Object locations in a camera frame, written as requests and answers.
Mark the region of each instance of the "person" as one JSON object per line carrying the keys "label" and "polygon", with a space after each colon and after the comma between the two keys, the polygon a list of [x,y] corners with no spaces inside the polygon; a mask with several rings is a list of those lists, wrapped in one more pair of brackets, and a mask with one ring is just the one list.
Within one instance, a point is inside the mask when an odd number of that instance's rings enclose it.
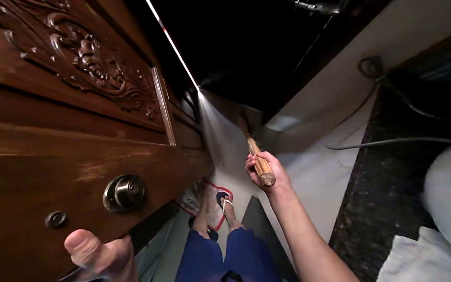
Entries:
{"label": "person", "polygon": [[[263,186],[254,171],[258,157],[265,158],[272,168],[276,177],[272,187]],[[245,169],[269,199],[300,281],[357,282],[354,273],[318,234],[279,160],[267,151],[248,155]],[[207,234],[207,204],[204,202],[189,232],[176,281],[281,281],[265,243],[236,220],[234,207],[228,202],[229,197],[221,199],[229,223],[224,262],[218,244]],[[74,275],[76,281],[103,278],[133,282],[138,279],[129,236],[102,244],[94,234],[80,229],[69,234],[64,246],[72,262],[80,267]]]}

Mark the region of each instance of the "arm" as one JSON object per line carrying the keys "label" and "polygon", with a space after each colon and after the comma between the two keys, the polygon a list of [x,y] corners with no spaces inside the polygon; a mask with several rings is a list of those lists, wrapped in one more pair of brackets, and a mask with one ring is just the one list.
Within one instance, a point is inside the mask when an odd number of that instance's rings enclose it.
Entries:
{"label": "arm", "polygon": [[257,154],[269,162],[276,184],[265,187],[253,170],[256,156],[249,155],[245,168],[252,181],[267,194],[271,207],[285,233],[301,281],[357,282],[347,265],[321,238],[279,160],[269,152]]}

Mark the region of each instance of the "wooden door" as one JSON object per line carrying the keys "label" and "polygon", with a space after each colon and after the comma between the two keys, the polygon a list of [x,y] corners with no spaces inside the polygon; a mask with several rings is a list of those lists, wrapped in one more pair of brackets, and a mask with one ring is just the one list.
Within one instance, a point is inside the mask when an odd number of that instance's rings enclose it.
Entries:
{"label": "wooden door", "polygon": [[[213,169],[143,33],[100,15],[81,0],[0,0],[0,281],[63,277],[70,232],[116,239]],[[110,213],[102,194],[122,174],[141,177],[146,201]],[[54,211],[64,226],[45,226]]]}

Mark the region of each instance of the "dark countertop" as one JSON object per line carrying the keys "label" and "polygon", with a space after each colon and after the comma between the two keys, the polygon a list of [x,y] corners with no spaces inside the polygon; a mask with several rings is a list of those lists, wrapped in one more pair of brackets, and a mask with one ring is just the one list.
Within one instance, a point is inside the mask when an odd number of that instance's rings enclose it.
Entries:
{"label": "dark countertop", "polygon": [[[381,91],[363,143],[398,137],[451,138],[451,121],[423,117]],[[361,282],[376,281],[395,235],[417,240],[421,226],[436,228],[422,204],[424,177],[448,146],[408,142],[360,149],[329,245]]]}

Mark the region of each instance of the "electrical wire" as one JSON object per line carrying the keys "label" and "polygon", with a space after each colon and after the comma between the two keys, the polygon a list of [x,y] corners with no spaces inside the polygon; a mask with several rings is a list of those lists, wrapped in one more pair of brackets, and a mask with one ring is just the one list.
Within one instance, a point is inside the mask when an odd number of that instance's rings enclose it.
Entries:
{"label": "electrical wire", "polygon": [[325,147],[330,149],[330,150],[347,150],[347,149],[354,149],[354,148],[364,148],[364,147],[379,146],[379,145],[394,144],[394,143],[402,143],[402,142],[411,142],[411,141],[429,141],[429,142],[451,143],[451,139],[445,139],[445,138],[406,137],[406,138],[396,138],[396,139],[389,139],[389,140],[381,140],[381,141],[376,141],[376,142],[363,143],[363,144],[351,145],[351,146],[343,146],[343,147],[330,147],[330,146],[327,146],[327,145]]}
{"label": "electrical wire", "polygon": [[[399,98],[414,112],[416,112],[422,116],[432,118],[432,119],[445,120],[444,118],[424,112],[421,109],[417,108],[415,105],[413,105],[413,103],[410,101],[410,99],[408,99],[404,93],[399,91],[390,82],[390,80],[387,79],[387,74],[384,72],[384,65],[382,63],[382,59],[379,56],[372,56],[372,57],[361,59],[358,63],[358,70],[363,76],[365,76],[373,81],[372,88],[366,95],[365,99],[363,99],[363,101],[361,101],[360,105],[353,112],[351,112],[345,119],[343,119],[341,122],[339,122],[339,124],[336,125],[331,131],[329,131],[329,133],[334,131],[341,124],[345,123],[348,119],[353,117],[363,106],[365,106],[365,104],[368,102],[368,100],[370,100],[373,93],[375,93],[375,90],[379,89],[382,86],[391,89],[392,92],[395,93],[396,95],[398,95]],[[364,144],[351,145],[351,146],[343,146],[343,147],[331,147],[328,145],[325,145],[325,147],[330,150],[347,150],[347,149],[354,149],[354,148],[364,148],[364,147],[370,147],[370,146],[394,144],[394,143],[400,143],[400,142],[411,142],[411,141],[451,143],[451,139],[445,139],[445,138],[408,137],[408,138],[396,138],[396,139],[382,140],[382,141],[377,141],[377,142],[364,143]]]}

